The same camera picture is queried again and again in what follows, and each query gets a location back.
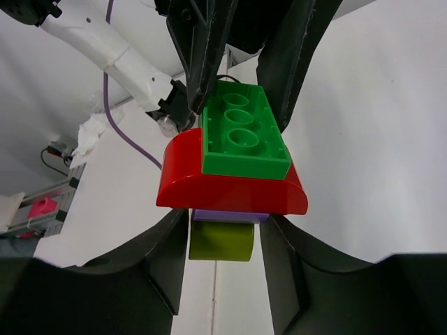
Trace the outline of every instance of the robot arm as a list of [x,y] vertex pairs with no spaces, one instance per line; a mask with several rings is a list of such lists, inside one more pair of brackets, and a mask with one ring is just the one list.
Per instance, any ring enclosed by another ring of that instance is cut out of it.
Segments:
[[119,35],[89,0],[0,0],[0,9],[81,52],[106,72],[172,137],[191,127],[186,87],[148,62]]
[[68,43],[116,80],[141,108],[152,111],[172,89],[171,77],[157,70],[122,38],[89,1],[61,1],[60,17],[41,28]]

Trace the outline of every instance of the lego brick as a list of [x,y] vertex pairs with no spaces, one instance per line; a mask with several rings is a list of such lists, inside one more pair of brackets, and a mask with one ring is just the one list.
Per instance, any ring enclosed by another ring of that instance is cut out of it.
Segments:
[[194,209],[192,219],[195,221],[225,221],[225,222],[248,222],[262,223],[268,219],[266,213],[249,213],[244,211],[207,211],[205,209]]
[[180,133],[164,154],[156,205],[212,211],[306,214],[307,196],[293,164],[285,180],[202,173],[202,129]]
[[217,81],[200,122],[203,173],[286,177],[291,157],[261,86]]
[[189,259],[248,262],[253,243],[253,223],[192,221]]

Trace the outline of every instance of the white ceiling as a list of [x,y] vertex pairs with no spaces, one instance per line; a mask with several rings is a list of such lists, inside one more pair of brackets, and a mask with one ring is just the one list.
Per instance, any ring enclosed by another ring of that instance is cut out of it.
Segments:
[[[108,0],[91,1],[105,15]],[[371,1],[344,0],[337,15]],[[166,19],[151,8],[153,3],[115,0],[112,26],[158,69],[177,75],[182,65]],[[61,40],[20,24],[1,11],[0,46],[0,148],[5,153],[0,154],[2,170],[15,170],[8,164],[12,156],[16,163],[54,179],[57,174],[41,165],[39,152],[58,135],[76,137],[79,124],[88,117],[91,95],[101,90],[101,71]],[[128,97],[116,82],[110,83],[112,104]],[[0,193],[5,182],[0,179]]]

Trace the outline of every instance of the purple cable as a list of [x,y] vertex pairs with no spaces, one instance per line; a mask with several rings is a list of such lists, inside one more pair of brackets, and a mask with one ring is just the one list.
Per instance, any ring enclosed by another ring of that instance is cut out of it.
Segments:
[[[109,0],[109,4],[107,6],[107,13],[105,15],[105,21],[109,24],[110,18],[112,16],[112,7],[113,7],[113,1]],[[103,81],[103,100],[104,100],[104,111],[105,115],[107,117],[107,120],[109,121],[109,124],[112,126],[112,128],[117,132],[117,134],[131,147],[133,147],[136,151],[138,151],[140,154],[142,154],[144,157],[148,158],[155,166],[157,166],[158,169],[161,170],[161,164],[157,161],[153,155],[151,155],[149,152],[145,151],[142,147],[140,147],[138,144],[136,144],[133,140],[131,140],[121,129],[119,129],[118,125],[115,123],[115,120],[112,118],[112,113],[110,113],[110,106],[109,106],[109,76],[107,73],[104,73],[104,81]]]

